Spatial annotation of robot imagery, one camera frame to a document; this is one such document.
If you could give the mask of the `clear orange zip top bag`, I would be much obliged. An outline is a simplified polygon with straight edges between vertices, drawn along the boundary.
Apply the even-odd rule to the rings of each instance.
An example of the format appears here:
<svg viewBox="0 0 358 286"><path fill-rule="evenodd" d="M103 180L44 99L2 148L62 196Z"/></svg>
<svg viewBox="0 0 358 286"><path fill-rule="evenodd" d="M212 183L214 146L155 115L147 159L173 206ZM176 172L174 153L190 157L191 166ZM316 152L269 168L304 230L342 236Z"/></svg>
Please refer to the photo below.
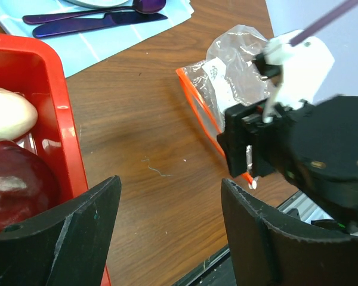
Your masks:
<svg viewBox="0 0 358 286"><path fill-rule="evenodd" d="M224 130L226 109L256 103L273 90L252 63L266 42L256 28L238 24L213 41L204 60L176 70L187 102L220 154L217 135Z"/></svg>

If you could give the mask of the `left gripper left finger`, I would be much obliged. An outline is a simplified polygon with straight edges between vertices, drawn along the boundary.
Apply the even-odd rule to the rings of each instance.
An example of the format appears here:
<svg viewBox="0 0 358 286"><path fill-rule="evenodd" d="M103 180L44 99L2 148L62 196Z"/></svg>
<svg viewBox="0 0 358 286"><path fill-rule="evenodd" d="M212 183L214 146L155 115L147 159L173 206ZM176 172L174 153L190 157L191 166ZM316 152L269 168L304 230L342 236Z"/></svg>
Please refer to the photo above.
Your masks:
<svg viewBox="0 0 358 286"><path fill-rule="evenodd" d="M115 226L121 180L0 233L0 285L100 285Z"/></svg>

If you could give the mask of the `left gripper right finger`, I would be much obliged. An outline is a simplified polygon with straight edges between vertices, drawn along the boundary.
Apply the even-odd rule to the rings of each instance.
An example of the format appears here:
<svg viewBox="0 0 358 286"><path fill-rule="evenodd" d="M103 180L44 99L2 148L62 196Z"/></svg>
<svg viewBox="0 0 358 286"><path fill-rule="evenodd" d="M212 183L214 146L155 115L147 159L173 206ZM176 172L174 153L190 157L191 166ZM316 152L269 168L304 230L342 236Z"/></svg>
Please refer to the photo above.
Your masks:
<svg viewBox="0 0 358 286"><path fill-rule="evenodd" d="M229 179L221 204L237 285L358 285L358 236L302 222Z"/></svg>

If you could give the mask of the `dark red fruit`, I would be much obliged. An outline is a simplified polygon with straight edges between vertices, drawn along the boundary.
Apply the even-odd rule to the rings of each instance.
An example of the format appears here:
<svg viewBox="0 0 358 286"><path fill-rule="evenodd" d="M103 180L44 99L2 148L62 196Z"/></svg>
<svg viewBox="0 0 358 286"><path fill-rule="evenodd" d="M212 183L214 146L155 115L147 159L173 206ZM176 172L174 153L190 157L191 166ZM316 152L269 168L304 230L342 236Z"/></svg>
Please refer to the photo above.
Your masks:
<svg viewBox="0 0 358 286"><path fill-rule="evenodd" d="M0 139L0 232L53 208L60 186L48 165L13 141Z"/></svg>

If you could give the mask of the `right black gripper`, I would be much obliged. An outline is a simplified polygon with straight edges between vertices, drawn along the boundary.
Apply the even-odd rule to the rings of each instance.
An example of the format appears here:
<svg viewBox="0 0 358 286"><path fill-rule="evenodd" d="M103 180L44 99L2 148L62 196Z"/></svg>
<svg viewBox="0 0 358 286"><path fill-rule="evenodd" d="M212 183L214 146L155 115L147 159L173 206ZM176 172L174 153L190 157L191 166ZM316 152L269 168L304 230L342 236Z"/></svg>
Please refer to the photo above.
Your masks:
<svg viewBox="0 0 358 286"><path fill-rule="evenodd" d="M242 104L225 110L217 142L230 176L247 171L248 134L253 177L279 172L339 223L358 226L358 97L276 110L270 123L259 113L244 117Z"/></svg>

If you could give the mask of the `white radish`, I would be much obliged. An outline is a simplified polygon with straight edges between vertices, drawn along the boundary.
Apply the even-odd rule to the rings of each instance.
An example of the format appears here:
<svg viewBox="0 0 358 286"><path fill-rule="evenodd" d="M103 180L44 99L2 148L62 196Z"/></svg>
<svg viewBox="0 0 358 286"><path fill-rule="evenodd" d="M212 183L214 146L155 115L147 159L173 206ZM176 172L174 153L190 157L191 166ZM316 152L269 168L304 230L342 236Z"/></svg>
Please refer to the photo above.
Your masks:
<svg viewBox="0 0 358 286"><path fill-rule="evenodd" d="M22 139L37 120L36 107L22 94L0 88L0 141Z"/></svg>

